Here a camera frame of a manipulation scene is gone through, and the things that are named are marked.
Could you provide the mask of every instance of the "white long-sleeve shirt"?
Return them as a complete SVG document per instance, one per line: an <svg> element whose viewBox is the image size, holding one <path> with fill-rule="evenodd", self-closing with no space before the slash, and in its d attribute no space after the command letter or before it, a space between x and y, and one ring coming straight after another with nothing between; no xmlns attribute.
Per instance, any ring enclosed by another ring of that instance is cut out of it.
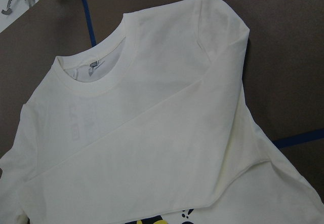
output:
<svg viewBox="0 0 324 224"><path fill-rule="evenodd" d="M248 36L222 0L183 0L57 56L0 159L0 222L323 223L245 105Z"/></svg>

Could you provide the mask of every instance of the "brown surface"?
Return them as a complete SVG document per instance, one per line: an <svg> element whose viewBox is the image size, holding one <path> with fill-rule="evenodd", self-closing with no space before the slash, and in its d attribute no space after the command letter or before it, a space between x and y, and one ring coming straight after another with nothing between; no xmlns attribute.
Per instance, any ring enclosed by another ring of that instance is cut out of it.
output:
<svg viewBox="0 0 324 224"><path fill-rule="evenodd" d="M88 0L97 42L123 13L180 0ZM247 105L271 140L324 127L324 0L224 0L250 28ZM0 157L56 55L91 47L81 0L40 0L0 33ZM324 141L282 149L324 198Z"/></svg>

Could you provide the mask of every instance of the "ribbed neckband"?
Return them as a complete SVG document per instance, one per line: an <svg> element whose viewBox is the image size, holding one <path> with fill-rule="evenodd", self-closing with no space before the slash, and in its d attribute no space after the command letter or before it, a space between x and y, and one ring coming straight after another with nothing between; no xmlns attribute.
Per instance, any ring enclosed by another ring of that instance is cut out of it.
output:
<svg viewBox="0 0 324 224"><path fill-rule="evenodd" d="M58 79L70 90L78 94L101 94L116 86L133 63L137 46L137 13L124 13L118 27L96 46L71 56L56 56L52 69ZM102 78L93 82L73 79L64 70L90 64L111 53L124 39L125 44L115 66Z"/></svg>

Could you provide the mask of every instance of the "crew neckline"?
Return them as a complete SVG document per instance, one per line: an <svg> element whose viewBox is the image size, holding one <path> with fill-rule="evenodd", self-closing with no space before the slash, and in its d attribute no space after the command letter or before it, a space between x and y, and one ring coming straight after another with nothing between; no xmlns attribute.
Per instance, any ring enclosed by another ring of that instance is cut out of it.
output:
<svg viewBox="0 0 324 224"><path fill-rule="evenodd" d="M71 56L56 56L52 65L59 80L70 90L78 94L101 94L112 89L124 77L136 57L137 33L139 27L136 12L123 13L118 27L96 46ZM77 81L64 70L87 65L100 60L114 51L125 39L124 47L113 68L98 80L92 82Z"/></svg>

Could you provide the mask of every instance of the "blue tape strip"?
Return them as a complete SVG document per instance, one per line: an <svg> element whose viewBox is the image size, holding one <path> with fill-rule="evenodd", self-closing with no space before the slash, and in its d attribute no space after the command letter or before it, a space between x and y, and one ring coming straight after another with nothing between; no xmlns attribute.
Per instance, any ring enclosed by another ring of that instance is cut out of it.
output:
<svg viewBox="0 0 324 224"><path fill-rule="evenodd" d="M90 17L90 12L89 12L89 7L88 7L87 0L82 0L82 3L83 3L83 8L84 8L85 14L86 14L86 20L87 20L91 45L92 45L92 47L94 47L97 43L96 43L95 34L93 32L93 28L92 28L91 17Z"/></svg>
<svg viewBox="0 0 324 224"><path fill-rule="evenodd" d="M318 129L311 132L298 134L292 137L275 140L273 141L273 144L277 148L283 148L283 147L293 146L296 144L301 144L301 143L305 143L308 141L313 141L321 138L324 138L324 129Z"/></svg>

